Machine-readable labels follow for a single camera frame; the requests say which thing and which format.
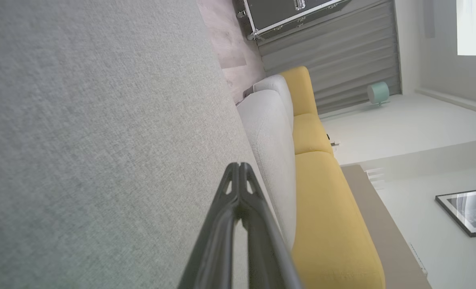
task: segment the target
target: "wooden floor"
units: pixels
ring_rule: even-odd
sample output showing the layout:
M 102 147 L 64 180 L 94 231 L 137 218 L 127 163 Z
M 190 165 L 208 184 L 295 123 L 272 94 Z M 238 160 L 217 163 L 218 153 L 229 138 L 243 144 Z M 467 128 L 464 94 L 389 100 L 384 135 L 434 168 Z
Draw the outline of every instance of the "wooden floor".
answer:
M 197 0 L 197 4 L 237 104 L 245 90 L 265 77 L 257 44 L 241 31 L 232 0 Z

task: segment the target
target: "yellow sofa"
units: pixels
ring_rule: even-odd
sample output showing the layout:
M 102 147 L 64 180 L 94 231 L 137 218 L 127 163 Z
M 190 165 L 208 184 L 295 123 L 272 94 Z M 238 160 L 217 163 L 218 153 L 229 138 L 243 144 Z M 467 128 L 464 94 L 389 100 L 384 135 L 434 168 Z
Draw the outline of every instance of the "yellow sofa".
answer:
M 296 230 L 292 257 L 307 289 L 384 289 L 379 256 L 317 115 L 306 67 L 281 73 L 293 102 Z

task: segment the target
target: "black framed picture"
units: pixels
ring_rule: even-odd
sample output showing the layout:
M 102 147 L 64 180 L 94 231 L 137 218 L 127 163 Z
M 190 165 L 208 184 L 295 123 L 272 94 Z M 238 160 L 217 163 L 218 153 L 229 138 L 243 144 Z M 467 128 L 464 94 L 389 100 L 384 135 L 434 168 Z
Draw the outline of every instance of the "black framed picture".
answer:
M 436 201 L 470 237 L 476 237 L 476 191 L 436 196 Z

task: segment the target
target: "gray cushion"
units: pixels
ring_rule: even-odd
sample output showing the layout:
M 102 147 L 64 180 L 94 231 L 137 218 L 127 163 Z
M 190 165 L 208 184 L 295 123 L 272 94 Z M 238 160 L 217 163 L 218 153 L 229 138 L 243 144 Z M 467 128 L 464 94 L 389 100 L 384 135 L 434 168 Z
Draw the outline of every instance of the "gray cushion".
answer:
M 295 150 L 286 110 L 274 90 L 252 93 L 238 112 L 265 181 L 286 245 L 295 240 Z
M 232 161 L 259 176 L 194 0 L 0 0 L 0 288 L 177 287 Z
M 284 104 L 288 122 L 290 123 L 291 131 L 293 131 L 293 102 L 291 101 L 291 93 L 288 84 L 282 75 L 272 75 L 259 81 L 252 86 L 254 92 L 260 90 L 275 90 L 279 93 L 280 100 Z

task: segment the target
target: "gray fabric surface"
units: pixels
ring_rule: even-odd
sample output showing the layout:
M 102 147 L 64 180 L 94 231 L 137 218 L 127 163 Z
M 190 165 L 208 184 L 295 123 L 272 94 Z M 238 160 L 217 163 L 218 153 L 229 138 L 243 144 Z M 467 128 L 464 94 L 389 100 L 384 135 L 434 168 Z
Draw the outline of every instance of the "gray fabric surface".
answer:
M 291 250 L 297 217 L 295 148 L 286 108 L 275 90 L 260 90 L 246 97 L 239 104 L 238 112 L 272 200 L 284 242 Z
M 177 286 L 227 164 L 259 175 L 207 36 L 192 0 L 0 0 L 0 288 Z
M 291 131 L 293 132 L 293 102 L 291 101 L 291 93 L 286 83 L 286 79 L 282 75 L 276 74 L 261 81 L 257 82 L 252 86 L 254 92 L 261 90 L 275 90 L 279 93 L 280 100 L 286 109 L 286 116 L 288 117 L 288 122 L 290 123 Z
M 260 42 L 267 75 L 306 66 L 319 114 L 368 102 L 372 83 L 401 93 L 393 0 L 354 0 L 324 18 Z

